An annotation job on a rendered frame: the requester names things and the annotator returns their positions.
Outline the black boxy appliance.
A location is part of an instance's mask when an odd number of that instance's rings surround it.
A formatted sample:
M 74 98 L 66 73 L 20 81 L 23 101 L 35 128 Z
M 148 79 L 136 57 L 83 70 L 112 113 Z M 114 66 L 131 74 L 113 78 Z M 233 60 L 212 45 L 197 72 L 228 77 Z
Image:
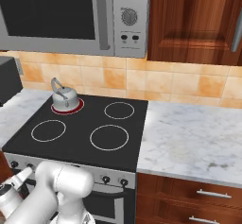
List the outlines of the black boxy appliance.
M 0 107 L 20 93 L 23 84 L 13 57 L 0 56 Z

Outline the silver kettle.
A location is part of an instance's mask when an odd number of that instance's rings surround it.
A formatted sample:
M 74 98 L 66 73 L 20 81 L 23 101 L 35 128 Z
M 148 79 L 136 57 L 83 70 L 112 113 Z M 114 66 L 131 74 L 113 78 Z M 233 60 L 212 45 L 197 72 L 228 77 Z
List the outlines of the silver kettle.
M 54 108 L 59 112 L 68 112 L 79 105 L 78 93 L 75 89 L 63 86 L 56 78 L 51 79 Z

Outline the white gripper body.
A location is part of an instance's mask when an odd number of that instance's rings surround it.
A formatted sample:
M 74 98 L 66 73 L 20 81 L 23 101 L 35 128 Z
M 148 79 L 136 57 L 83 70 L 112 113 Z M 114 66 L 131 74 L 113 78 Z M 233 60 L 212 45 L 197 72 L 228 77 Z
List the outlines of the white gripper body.
M 18 174 L 9 177 L 4 181 L 4 187 L 6 189 L 13 188 L 19 190 L 20 187 L 25 183 L 28 177 L 33 173 L 31 167 L 26 167 L 24 170 L 20 171 Z

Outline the black and silver stove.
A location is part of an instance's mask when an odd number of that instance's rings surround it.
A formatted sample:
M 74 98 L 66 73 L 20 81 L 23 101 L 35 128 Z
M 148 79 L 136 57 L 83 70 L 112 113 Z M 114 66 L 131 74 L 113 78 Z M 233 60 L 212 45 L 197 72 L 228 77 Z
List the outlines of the black and silver stove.
M 81 109 L 56 113 L 47 99 L 4 144 L 15 173 L 44 160 L 110 169 L 135 169 L 147 114 L 145 100 L 80 95 Z M 10 163 L 19 165 L 12 168 Z

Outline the wooden cupboard door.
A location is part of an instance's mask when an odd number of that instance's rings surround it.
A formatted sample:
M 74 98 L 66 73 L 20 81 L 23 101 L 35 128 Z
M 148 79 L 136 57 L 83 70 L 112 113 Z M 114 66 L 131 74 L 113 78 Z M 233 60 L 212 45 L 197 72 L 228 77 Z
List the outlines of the wooden cupboard door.
M 242 0 L 150 0 L 147 58 L 242 66 L 232 52 Z

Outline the wooden drawer front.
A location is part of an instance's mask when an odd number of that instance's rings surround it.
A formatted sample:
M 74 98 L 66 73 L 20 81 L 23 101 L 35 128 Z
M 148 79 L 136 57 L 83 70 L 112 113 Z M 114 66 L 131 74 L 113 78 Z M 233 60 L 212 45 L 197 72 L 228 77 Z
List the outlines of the wooden drawer front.
M 136 224 L 205 224 L 189 220 L 192 215 L 220 224 L 242 224 L 242 211 L 232 208 L 137 196 Z
M 197 191 L 216 192 L 228 194 L 232 198 L 215 198 L 197 194 Z M 242 210 L 242 189 L 204 183 L 199 181 L 187 181 L 156 175 L 137 174 L 137 193 L 153 197 L 174 198 L 189 202 L 207 202 L 213 205 Z

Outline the silver microwave oven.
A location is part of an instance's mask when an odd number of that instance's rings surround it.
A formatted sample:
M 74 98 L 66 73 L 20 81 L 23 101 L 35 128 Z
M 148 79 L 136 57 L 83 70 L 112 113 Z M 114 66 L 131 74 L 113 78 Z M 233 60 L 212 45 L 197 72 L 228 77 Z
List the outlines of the silver microwave oven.
M 0 50 L 143 58 L 149 0 L 106 0 L 109 50 L 96 0 L 0 0 Z

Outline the wooden base cupboard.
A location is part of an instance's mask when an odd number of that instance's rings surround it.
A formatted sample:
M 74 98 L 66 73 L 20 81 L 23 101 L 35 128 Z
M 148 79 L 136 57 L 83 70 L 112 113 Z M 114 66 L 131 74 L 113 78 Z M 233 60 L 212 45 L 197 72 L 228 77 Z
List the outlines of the wooden base cupboard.
M 0 151 L 0 183 L 12 176 L 12 171 L 9 168 L 4 153 Z

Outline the silver oven door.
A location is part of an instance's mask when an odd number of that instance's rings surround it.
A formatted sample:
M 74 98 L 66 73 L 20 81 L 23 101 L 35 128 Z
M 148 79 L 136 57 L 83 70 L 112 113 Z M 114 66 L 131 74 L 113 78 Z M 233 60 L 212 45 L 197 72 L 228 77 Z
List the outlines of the silver oven door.
M 93 215 L 96 224 L 135 224 L 135 169 L 110 169 L 87 165 L 72 164 L 75 170 L 89 171 L 95 180 L 92 191 L 104 193 L 126 192 L 123 198 L 96 198 L 90 195 L 83 202 L 87 210 Z M 105 184 L 103 176 L 110 177 L 110 182 Z M 121 179 L 126 179 L 129 184 L 122 186 Z

